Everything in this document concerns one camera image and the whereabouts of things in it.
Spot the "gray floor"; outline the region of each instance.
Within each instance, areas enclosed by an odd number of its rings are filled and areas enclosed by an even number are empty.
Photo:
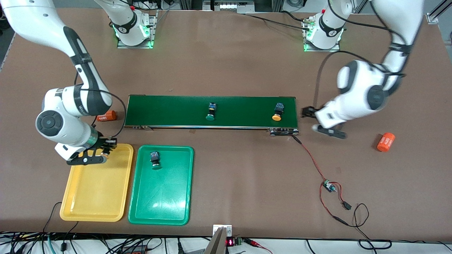
[[[425,0],[425,10],[427,13],[431,11],[436,5],[438,5],[442,0]],[[60,7],[85,7],[85,8],[99,8],[99,5],[95,3],[93,0],[54,0],[55,6],[57,8]],[[289,6],[288,4],[284,4],[284,9],[287,11],[295,11],[295,12],[318,12],[322,8],[326,6],[326,0],[308,0],[306,6],[303,8],[296,8]],[[372,9],[370,5],[364,8],[363,13],[370,14],[372,13]],[[452,61],[452,46],[451,45],[451,32],[452,32],[452,8],[448,9],[440,18],[439,18],[439,29],[441,31],[441,36],[446,45],[447,52],[449,53],[449,57]],[[11,42],[11,38],[13,37],[14,32],[12,29],[7,29],[4,31],[4,34],[0,36],[0,59],[4,59],[6,52],[8,50],[8,46]]]

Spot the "orange cap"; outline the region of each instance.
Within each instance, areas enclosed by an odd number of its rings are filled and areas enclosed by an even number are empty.
[[[396,137],[394,134],[386,132],[383,134],[383,137],[381,137],[380,142],[378,142],[377,149],[382,152],[387,152],[391,148],[392,143]]]
[[[105,114],[97,116],[98,122],[113,121],[113,120],[116,120],[116,112],[114,110],[109,110]]]

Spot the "brown tabletop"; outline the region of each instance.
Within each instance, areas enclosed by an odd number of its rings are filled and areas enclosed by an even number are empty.
[[[298,108],[312,104],[315,78],[326,53],[303,52],[301,32],[230,12],[172,11],[159,23],[155,48],[115,48],[101,9],[60,9],[63,21],[82,38],[105,84],[129,94],[296,96]],[[265,17],[297,25],[285,14]],[[371,15],[352,19],[377,23]],[[342,47],[379,62],[389,35],[347,25]],[[326,65],[319,103],[336,96],[336,74],[353,58],[334,56]],[[55,143],[36,131],[34,119],[46,91],[70,86],[74,67],[55,49],[16,36],[0,73],[0,230],[41,231],[61,201],[70,167]],[[348,139],[311,131],[314,119],[299,120],[299,138],[325,176],[344,187],[352,206],[365,203],[370,217],[362,230],[374,239],[452,240],[451,63],[438,27],[424,24],[407,77],[381,112],[346,123]],[[122,111],[118,102],[112,109]],[[98,129],[114,133],[121,121]],[[379,134],[392,132],[388,153],[375,150]],[[76,232],[210,235],[213,224],[232,224],[252,237],[362,238],[334,219],[319,201],[321,177],[308,154],[289,137],[265,131],[159,129],[124,130],[120,143],[191,146],[195,150],[190,220],[185,226],[140,226],[124,217],[114,223],[81,222]],[[324,193],[335,215],[352,223],[336,194]],[[364,217],[361,211],[358,217]],[[74,222],[54,214],[48,231],[68,231]]]

